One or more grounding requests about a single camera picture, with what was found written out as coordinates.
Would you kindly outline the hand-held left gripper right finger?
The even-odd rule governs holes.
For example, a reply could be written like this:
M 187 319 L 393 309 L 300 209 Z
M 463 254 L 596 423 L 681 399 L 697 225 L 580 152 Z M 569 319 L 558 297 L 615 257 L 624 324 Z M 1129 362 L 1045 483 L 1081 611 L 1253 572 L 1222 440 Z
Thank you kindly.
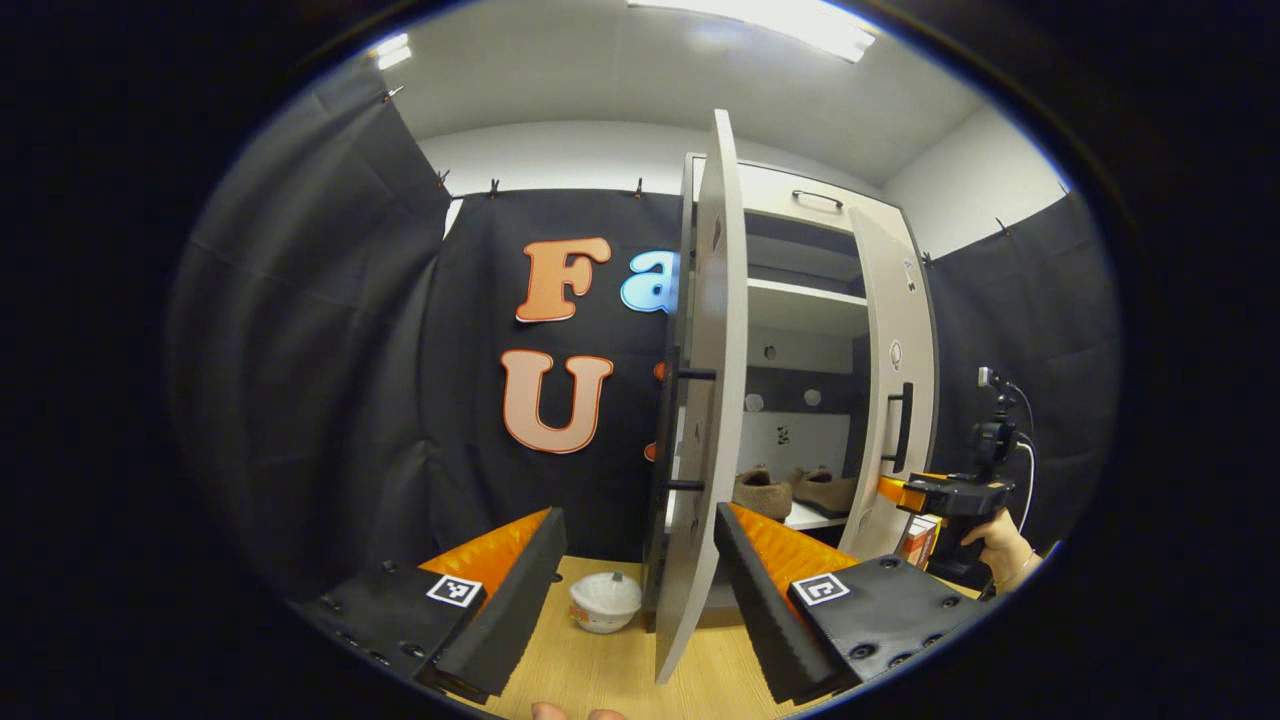
M 714 542 L 772 697 L 804 705 L 892 673 L 993 605 L 895 553 L 856 560 L 737 503 Z

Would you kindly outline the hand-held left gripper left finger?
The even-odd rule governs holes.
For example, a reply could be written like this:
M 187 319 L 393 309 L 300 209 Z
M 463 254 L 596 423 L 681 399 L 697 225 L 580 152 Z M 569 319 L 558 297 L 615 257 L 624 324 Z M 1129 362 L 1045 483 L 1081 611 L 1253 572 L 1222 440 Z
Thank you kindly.
M 566 548 L 564 512 L 548 507 L 425 562 L 362 570 L 300 614 L 402 682 L 484 705 L 518 666 Z

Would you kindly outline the brown fuzzy shoe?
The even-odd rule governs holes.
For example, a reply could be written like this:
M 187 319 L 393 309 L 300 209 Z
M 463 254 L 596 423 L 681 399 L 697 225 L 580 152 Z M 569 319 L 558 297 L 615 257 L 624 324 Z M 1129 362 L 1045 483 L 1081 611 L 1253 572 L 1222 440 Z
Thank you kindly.
M 855 500 L 858 479 L 833 473 L 826 465 L 797 468 L 787 479 L 792 500 L 823 518 L 847 518 Z
M 771 470 L 756 465 L 735 477 L 731 501 L 776 521 L 792 511 L 794 492 L 787 480 L 777 480 Z

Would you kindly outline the white shoe cabinet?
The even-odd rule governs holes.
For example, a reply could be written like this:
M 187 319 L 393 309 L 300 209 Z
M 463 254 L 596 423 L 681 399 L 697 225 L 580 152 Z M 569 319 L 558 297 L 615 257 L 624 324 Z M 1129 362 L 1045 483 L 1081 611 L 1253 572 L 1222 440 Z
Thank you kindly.
M 709 141 L 703 151 L 687 154 L 684 173 L 687 159 L 703 156 Z M 804 176 L 787 168 L 744 160 L 739 154 L 739 163 L 741 161 Z M 626 300 L 648 301 L 663 309 L 669 319 L 677 304 L 677 293 L 671 282 L 673 263 L 681 249 L 684 173 L 678 246 L 671 258 L 634 261 L 634 274 L 625 292 Z M 900 210 L 924 272 L 924 258 L 906 213 Z M 851 231 L 787 222 L 746 210 L 745 231 L 748 278 L 800 284 L 867 300 L 858 245 Z M 870 391 L 869 333 L 856 338 L 836 338 L 750 325 L 748 331 L 742 432 L 736 475 L 763 465 L 774 479 L 786 480 L 797 468 L 808 470 L 826 465 L 833 473 L 859 482 Z M 849 516 L 823 518 L 794 502 L 786 524 L 799 530 L 835 527 L 840 546 L 847 520 Z M 718 552 L 716 575 L 700 620 L 724 596 L 727 580 Z

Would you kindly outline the white cabinet door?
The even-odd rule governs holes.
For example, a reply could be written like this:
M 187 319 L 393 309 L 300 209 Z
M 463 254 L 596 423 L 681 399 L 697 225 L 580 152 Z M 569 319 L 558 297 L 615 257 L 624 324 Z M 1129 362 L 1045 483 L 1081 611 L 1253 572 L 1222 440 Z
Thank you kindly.
M 737 473 L 748 352 L 748 249 L 730 114 L 716 109 L 710 141 L 689 158 L 682 182 L 681 249 L 673 263 L 677 304 L 668 324 L 660 383 L 653 532 L 645 601 L 655 641 L 654 682 L 675 674 L 698 626 L 718 565 L 716 507 Z M 717 382 L 672 378 L 681 366 L 717 370 Z M 703 480 L 701 492 L 666 483 Z
M 858 491 L 840 550 L 858 559 L 893 552 L 910 523 L 905 511 L 878 495 L 882 475 L 908 479 L 927 470 L 934 450 L 940 378 L 934 316 L 922 260 L 900 209 L 879 217 L 852 214 L 869 311 L 868 420 Z M 914 384 L 908 462 L 901 473 L 881 456 L 891 454 L 899 430 L 897 404 L 888 396 Z

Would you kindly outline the white cabinet shelf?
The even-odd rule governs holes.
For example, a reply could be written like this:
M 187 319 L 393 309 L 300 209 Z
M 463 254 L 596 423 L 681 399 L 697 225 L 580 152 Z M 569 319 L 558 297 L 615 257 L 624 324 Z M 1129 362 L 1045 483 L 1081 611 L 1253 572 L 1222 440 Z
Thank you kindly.
M 864 299 L 756 278 L 748 279 L 748 324 L 836 338 L 870 329 Z

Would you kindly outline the cream cabinet drawer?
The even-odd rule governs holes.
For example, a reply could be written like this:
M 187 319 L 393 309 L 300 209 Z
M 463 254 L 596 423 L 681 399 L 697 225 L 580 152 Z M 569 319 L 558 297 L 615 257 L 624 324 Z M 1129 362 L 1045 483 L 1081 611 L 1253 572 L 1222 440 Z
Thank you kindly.
M 737 164 L 737 170 L 744 209 L 754 214 L 850 232 L 854 213 L 879 217 L 890 210 L 890 205 L 878 199 L 792 172 L 745 161 Z M 845 206 L 837 210 L 829 202 L 818 199 L 796 201 L 791 197 L 794 190 L 826 193 L 841 199 Z

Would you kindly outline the orange white box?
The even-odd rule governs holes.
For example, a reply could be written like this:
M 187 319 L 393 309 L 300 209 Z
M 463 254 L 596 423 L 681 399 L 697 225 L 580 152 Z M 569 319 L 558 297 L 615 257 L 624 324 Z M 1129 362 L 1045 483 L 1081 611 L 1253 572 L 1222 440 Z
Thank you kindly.
M 943 524 L 941 518 L 933 515 L 914 515 L 899 543 L 897 555 L 910 565 L 925 570 Z

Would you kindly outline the white lidded bowl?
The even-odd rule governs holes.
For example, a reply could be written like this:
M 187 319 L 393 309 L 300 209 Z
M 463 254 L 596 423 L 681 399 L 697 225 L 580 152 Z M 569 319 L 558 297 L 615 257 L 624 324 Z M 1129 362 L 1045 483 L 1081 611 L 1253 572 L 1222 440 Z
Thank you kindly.
M 623 629 L 643 605 L 643 588 L 621 571 L 595 573 L 570 587 L 570 618 L 593 634 Z

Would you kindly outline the black backdrop cloth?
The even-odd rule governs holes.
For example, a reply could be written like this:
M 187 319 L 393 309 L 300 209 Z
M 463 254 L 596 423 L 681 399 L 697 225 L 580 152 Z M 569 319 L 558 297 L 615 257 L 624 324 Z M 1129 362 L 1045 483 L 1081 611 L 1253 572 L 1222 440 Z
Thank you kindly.
M 684 202 L 453 201 L 369 60 L 256 133 L 180 260 L 166 375 L 218 520 L 296 602 L 562 509 L 639 562 Z
M 1106 247 L 1088 206 L 1057 202 L 927 270 L 940 354 L 932 471 L 973 466 L 973 427 L 995 410 L 987 366 L 1018 387 L 1010 507 L 1044 553 L 1083 514 L 1111 450 L 1124 366 L 1123 320 Z

